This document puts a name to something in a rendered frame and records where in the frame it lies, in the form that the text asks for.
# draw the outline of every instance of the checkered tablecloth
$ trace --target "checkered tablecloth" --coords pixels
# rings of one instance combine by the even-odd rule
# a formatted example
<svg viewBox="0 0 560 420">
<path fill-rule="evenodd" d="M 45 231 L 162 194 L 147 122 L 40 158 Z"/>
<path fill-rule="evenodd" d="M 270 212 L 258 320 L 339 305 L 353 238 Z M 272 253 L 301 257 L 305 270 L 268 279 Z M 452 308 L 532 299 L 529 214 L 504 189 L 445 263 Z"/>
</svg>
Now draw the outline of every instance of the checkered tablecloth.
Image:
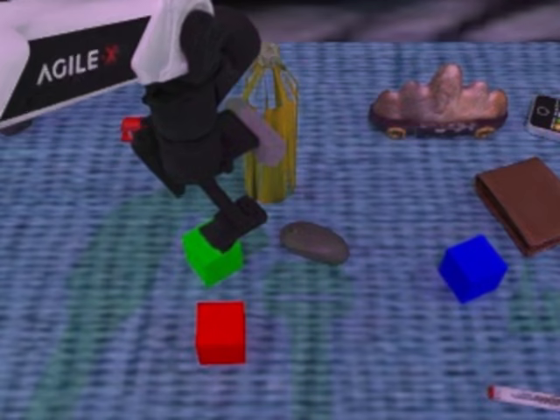
<svg viewBox="0 0 560 420">
<path fill-rule="evenodd" d="M 299 44 L 298 188 L 248 237 L 245 269 L 211 290 L 180 236 L 214 209 L 172 199 L 119 141 L 139 87 L 52 113 L 0 139 L 2 420 L 528 420 L 491 383 L 560 394 L 560 249 L 521 259 L 473 191 L 476 172 L 560 147 L 523 129 L 533 95 L 560 95 L 554 44 Z M 445 62 L 503 88 L 493 139 L 391 141 L 368 106 Z M 242 173 L 221 181 L 242 194 Z M 347 264 L 288 255 L 279 228 L 343 235 Z M 510 266 L 462 306 L 438 277 L 446 247 L 485 234 Z M 197 301 L 242 299 L 248 363 L 199 367 Z"/>
</svg>

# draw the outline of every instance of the green cube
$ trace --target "green cube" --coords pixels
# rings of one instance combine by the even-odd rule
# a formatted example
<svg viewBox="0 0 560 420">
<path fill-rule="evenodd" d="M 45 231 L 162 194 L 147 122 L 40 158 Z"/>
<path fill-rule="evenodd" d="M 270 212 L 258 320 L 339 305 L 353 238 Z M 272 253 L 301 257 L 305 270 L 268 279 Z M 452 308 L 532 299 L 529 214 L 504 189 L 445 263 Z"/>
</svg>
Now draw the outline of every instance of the green cube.
<svg viewBox="0 0 560 420">
<path fill-rule="evenodd" d="M 212 287 L 243 268 L 242 245 L 237 241 L 226 252 L 208 243 L 199 225 L 183 235 L 186 262 L 206 287 Z"/>
</svg>

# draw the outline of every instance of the white phone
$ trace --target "white phone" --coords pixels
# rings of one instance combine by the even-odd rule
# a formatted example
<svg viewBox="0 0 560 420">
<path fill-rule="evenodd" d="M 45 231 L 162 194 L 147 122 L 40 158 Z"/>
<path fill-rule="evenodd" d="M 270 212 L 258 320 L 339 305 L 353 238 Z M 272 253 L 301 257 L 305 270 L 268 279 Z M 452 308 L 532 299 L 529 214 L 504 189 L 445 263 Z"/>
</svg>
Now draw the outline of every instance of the white phone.
<svg viewBox="0 0 560 420">
<path fill-rule="evenodd" d="M 560 140 L 560 99 L 539 94 L 531 106 L 526 127 L 535 136 Z"/>
</svg>

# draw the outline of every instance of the yellow bag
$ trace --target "yellow bag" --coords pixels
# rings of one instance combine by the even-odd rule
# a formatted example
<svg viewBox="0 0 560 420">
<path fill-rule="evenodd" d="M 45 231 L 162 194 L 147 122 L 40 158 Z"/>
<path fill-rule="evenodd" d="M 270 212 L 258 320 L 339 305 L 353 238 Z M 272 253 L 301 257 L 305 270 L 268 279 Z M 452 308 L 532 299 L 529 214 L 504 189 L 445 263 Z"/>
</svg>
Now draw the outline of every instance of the yellow bag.
<svg viewBox="0 0 560 420">
<path fill-rule="evenodd" d="M 273 108 L 269 104 L 267 77 L 274 87 Z M 255 104 L 259 93 L 264 95 L 261 107 Z M 279 203 L 296 187 L 298 82 L 282 62 L 277 45 L 262 43 L 261 54 L 248 73 L 242 97 L 262 111 L 266 122 L 286 142 L 286 155 L 275 167 L 259 164 L 254 152 L 245 155 L 245 190 L 263 204 Z"/>
</svg>

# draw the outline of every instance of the white marker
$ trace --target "white marker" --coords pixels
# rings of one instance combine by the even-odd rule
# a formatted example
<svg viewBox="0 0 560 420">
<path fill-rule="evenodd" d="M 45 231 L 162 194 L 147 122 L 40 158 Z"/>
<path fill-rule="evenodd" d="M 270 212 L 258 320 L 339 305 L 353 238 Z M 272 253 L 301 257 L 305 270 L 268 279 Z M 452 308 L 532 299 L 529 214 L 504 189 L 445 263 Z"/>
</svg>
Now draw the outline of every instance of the white marker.
<svg viewBox="0 0 560 420">
<path fill-rule="evenodd" d="M 560 411 L 560 396 L 541 392 L 523 391 L 508 387 L 488 387 L 488 398 L 503 403 L 512 403 L 537 407 L 538 409 Z"/>
</svg>

